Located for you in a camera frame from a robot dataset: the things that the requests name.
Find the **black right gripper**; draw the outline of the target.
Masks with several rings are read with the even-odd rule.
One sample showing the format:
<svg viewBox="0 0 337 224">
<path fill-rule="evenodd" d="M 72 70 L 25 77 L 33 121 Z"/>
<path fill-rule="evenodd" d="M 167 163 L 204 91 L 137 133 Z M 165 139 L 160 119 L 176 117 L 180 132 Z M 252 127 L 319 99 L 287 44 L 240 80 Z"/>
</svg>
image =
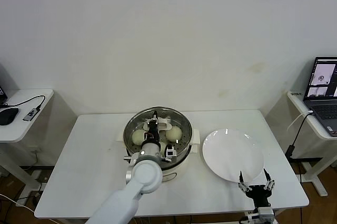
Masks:
<svg viewBox="0 0 337 224">
<path fill-rule="evenodd" d="M 269 207 L 271 204 L 268 198 L 272 195 L 272 189 L 275 186 L 275 181 L 271 179 L 270 174 L 264 169 L 264 174 L 266 177 L 265 185 L 252 185 L 247 186 L 244 183 L 243 174 L 240 171 L 238 186 L 242 191 L 246 191 L 246 196 L 253 200 L 254 207 Z"/>
</svg>

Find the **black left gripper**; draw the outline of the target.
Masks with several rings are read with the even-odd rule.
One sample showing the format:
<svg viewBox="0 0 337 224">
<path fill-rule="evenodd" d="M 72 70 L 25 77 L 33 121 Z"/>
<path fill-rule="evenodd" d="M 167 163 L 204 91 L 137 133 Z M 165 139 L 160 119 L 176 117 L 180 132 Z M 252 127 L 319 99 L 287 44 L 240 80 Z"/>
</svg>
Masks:
<svg viewBox="0 0 337 224">
<path fill-rule="evenodd" d="M 160 136 L 157 128 L 158 116 L 156 111 L 153 112 L 153 116 L 151 119 L 149 119 L 147 125 L 149 127 L 149 130 L 145 134 L 146 135 L 145 143 L 154 143 L 156 145 L 160 145 Z"/>
</svg>

